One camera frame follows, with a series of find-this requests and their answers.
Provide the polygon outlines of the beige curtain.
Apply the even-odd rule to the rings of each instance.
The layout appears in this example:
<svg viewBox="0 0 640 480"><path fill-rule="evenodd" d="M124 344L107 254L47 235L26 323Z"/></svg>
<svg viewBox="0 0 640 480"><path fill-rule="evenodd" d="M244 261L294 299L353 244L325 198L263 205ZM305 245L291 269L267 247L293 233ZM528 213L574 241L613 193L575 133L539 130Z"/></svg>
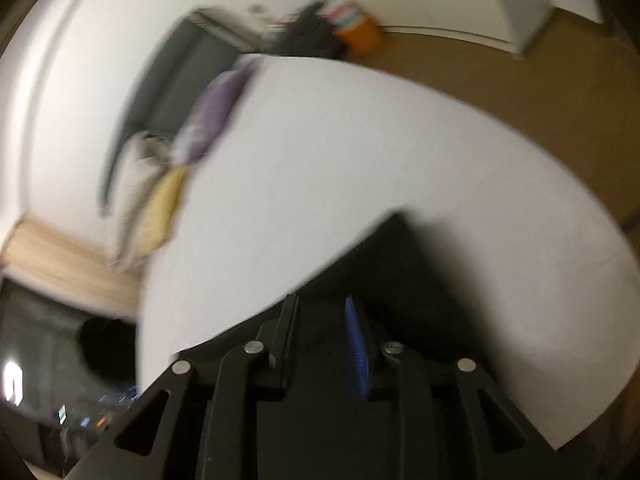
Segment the beige curtain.
<svg viewBox="0 0 640 480"><path fill-rule="evenodd" d="M109 318L138 317L139 272L112 272L101 249L41 221L17 222L1 266L11 280L63 304Z"/></svg>

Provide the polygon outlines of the yellow cushion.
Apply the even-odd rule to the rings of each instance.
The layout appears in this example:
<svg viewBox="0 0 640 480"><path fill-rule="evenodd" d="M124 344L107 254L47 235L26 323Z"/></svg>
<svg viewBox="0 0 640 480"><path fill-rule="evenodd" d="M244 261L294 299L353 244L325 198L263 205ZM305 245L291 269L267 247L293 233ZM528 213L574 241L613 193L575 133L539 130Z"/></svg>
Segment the yellow cushion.
<svg viewBox="0 0 640 480"><path fill-rule="evenodd" d="M134 238L138 258L149 257L170 240L175 215L181 204L182 190L191 170L186 165L172 166L152 188Z"/></svg>

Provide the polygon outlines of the orange bucket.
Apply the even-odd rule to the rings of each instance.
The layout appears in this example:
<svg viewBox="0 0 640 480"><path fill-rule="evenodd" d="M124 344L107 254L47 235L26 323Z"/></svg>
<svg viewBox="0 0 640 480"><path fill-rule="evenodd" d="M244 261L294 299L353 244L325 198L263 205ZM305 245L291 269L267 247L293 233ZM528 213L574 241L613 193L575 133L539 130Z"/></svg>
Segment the orange bucket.
<svg viewBox="0 0 640 480"><path fill-rule="evenodd" d="M384 42L382 30L369 15L358 18L347 27L336 28L333 33L346 46L347 52L353 55L371 54Z"/></svg>

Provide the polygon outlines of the black pants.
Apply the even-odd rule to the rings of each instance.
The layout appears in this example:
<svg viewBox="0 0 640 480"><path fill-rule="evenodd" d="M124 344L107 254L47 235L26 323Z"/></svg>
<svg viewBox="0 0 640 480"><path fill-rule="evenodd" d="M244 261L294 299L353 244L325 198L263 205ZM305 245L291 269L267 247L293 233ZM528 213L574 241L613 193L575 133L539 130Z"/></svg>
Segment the black pants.
<svg viewBox="0 0 640 480"><path fill-rule="evenodd" d="M186 350L201 479L475 479L456 377L481 358L401 214L274 306Z"/></svg>

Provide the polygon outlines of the wall socket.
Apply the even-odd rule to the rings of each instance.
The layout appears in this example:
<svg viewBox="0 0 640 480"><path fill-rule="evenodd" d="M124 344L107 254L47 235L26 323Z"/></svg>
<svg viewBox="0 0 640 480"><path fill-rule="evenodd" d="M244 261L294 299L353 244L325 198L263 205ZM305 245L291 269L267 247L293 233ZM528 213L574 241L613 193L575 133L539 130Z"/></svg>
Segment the wall socket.
<svg viewBox="0 0 640 480"><path fill-rule="evenodd" d="M263 14L265 8L262 4L254 3L247 8L247 11L250 12L250 14Z"/></svg>

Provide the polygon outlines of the folded beige duvet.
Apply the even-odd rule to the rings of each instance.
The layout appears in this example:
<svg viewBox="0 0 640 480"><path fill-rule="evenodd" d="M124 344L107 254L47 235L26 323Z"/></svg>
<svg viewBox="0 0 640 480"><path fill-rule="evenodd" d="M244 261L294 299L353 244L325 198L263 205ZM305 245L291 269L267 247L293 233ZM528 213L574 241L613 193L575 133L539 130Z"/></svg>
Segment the folded beige duvet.
<svg viewBox="0 0 640 480"><path fill-rule="evenodd" d="M136 240L151 193L169 167L170 142L154 131L135 133L123 146L111 180L106 215L107 264L116 273L136 268Z"/></svg>

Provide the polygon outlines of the striped white bucket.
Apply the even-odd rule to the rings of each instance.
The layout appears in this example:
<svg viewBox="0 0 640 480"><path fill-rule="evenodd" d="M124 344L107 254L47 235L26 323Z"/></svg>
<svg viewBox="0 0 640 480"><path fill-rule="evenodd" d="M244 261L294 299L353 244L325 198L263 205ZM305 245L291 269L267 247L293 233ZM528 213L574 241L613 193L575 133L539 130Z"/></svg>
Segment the striped white bucket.
<svg viewBox="0 0 640 480"><path fill-rule="evenodd" d="M364 20L361 10L350 0L326 0L317 14L337 29L352 28Z"/></svg>

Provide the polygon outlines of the dark bedside table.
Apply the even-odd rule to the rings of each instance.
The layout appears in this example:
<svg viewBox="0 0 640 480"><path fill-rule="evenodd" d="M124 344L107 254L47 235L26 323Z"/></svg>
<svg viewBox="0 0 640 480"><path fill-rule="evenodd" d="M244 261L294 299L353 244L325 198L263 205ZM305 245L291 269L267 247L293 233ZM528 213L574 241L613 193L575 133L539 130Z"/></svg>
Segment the dark bedside table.
<svg viewBox="0 0 640 480"><path fill-rule="evenodd" d="M320 16L322 6L323 2L317 1L303 8L290 24L277 33L270 52L296 58L344 58L346 44L334 34L334 27Z"/></svg>

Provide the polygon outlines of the white bed mattress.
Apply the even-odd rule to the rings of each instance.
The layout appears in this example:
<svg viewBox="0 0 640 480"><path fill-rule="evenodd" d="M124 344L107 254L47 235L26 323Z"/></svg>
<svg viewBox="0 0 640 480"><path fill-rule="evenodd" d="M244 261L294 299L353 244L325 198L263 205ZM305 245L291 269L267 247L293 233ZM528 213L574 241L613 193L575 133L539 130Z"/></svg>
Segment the white bed mattress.
<svg viewBox="0 0 640 480"><path fill-rule="evenodd" d="M195 167L142 292L138 384L408 212L514 403L561 446L639 363L639 265L555 158L446 94L321 58L265 58Z"/></svg>

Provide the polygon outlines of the purple cushion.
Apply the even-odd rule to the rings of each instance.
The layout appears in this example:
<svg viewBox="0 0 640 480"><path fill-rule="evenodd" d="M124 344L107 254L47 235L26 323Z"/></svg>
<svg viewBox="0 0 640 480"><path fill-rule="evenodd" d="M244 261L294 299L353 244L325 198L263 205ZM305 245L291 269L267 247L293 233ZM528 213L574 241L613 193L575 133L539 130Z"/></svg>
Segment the purple cushion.
<svg viewBox="0 0 640 480"><path fill-rule="evenodd" d="M194 165L206 155L224 132L259 61L256 55L242 58L207 85L172 141L171 162L175 166Z"/></svg>

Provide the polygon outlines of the dark grey headboard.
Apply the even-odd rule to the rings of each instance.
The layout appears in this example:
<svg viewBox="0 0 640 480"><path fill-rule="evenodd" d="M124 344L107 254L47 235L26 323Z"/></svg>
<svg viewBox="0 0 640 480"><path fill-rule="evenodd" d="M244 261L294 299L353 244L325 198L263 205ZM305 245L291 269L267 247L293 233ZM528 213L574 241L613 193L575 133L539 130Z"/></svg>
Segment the dark grey headboard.
<svg viewBox="0 0 640 480"><path fill-rule="evenodd" d="M264 49L257 32L216 6L191 11L171 29L141 76L120 121L103 174L101 217L110 210L115 166L125 143L145 130L173 139L212 80L231 70L242 55Z"/></svg>

